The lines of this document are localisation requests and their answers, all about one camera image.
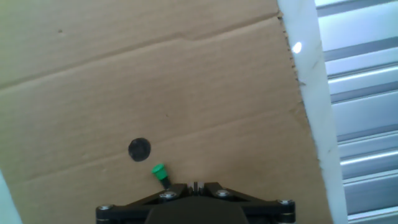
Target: cardboard box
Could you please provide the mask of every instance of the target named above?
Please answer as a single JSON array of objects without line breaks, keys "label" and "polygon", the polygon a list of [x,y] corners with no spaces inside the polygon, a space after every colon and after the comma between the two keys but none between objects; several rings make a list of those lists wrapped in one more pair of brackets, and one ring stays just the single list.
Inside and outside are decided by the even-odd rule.
[{"label": "cardboard box", "polygon": [[[173,182],[291,198],[331,223],[276,0],[14,2],[0,20],[0,168],[25,224],[91,223]],[[139,137],[151,154],[134,162]]]}]

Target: metal shelving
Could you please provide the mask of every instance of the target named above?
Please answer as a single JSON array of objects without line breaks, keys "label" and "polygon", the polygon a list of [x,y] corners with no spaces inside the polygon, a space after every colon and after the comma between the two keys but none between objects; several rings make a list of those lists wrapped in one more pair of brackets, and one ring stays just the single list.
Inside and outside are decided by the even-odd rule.
[{"label": "metal shelving", "polygon": [[398,223],[398,1],[315,0],[350,223]]}]

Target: white surface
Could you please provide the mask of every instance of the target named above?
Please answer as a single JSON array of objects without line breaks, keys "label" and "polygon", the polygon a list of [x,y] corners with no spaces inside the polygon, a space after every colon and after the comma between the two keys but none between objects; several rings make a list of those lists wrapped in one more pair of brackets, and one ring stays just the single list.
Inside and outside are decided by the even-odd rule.
[{"label": "white surface", "polygon": [[21,224],[21,219],[12,202],[6,182],[0,171],[0,223]]},{"label": "white surface", "polygon": [[326,62],[326,70],[328,75],[333,75],[366,67],[394,63],[396,61],[398,61],[398,47],[348,58],[342,58],[338,60],[332,60]]},{"label": "white surface", "polygon": [[398,36],[398,1],[319,18],[323,50],[335,50]]},{"label": "white surface", "polygon": [[398,91],[333,105],[337,135],[398,124]]},{"label": "white surface", "polygon": [[331,110],[317,11],[312,0],[278,0],[289,44],[302,43],[293,54],[301,91],[325,181],[334,223],[348,223],[336,129]]}]

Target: black dot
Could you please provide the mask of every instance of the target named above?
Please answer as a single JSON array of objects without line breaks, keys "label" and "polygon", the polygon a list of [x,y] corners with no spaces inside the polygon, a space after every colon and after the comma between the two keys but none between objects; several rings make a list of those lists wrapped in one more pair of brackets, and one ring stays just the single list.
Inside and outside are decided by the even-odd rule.
[{"label": "black dot", "polygon": [[129,145],[129,155],[136,161],[144,161],[149,157],[150,143],[144,138],[137,138],[131,141]]}]

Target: green cap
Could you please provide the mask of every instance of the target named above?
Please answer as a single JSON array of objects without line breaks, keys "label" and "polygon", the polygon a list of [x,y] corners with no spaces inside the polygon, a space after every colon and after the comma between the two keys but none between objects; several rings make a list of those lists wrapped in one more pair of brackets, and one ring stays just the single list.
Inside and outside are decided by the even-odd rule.
[{"label": "green cap", "polygon": [[163,180],[167,177],[166,169],[164,169],[164,164],[157,164],[153,169],[152,173],[155,174],[158,180]]}]

